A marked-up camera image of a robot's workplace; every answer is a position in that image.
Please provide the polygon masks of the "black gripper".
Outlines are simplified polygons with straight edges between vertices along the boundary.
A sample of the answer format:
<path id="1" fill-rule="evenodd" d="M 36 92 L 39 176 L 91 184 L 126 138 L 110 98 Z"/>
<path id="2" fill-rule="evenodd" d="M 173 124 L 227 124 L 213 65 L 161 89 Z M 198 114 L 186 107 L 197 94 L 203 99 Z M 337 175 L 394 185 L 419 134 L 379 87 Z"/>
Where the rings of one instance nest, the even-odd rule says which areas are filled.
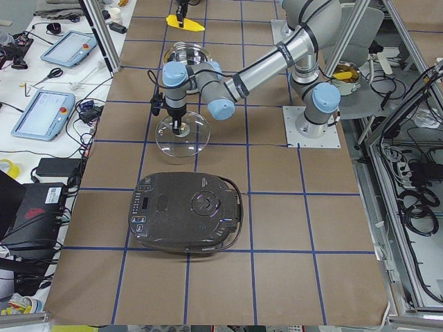
<path id="1" fill-rule="evenodd" d="M 184 19 L 185 19 L 185 8 L 183 6 L 179 6 L 177 8 L 177 21 L 179 22 L 179 27 L 184 27 Z M 172 131 L 174 134 L 181 135 L 183 133 L 183 122 L 181 122 L 182 117 L 186 114 L 185 107 L 179 108 L 167 108 L 168 115 L 172 118 Z"/>

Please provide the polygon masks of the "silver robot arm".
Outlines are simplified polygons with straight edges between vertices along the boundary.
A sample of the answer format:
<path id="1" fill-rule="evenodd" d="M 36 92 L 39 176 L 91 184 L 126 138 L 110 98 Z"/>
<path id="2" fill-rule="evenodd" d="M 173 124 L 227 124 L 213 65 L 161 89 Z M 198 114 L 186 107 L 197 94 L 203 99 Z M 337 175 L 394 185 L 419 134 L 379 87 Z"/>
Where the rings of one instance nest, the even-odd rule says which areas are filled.
<path id="1" fill-rule="evenodd" d="M 235 112 L 235 103 L 259 85 L 300 60 L 315 55 L 336 34 L 341 22 L 339 1 L 281 1 L 291 34 L 266 55 L 226 81 L 216 61 L 185 65 L 168 62 L 163 66 L 164 107 L 172 117 L 172 132 L 180 133 L 186 114 L 188 91 L 198 91 L 216 120 L 226 120 Z"/>

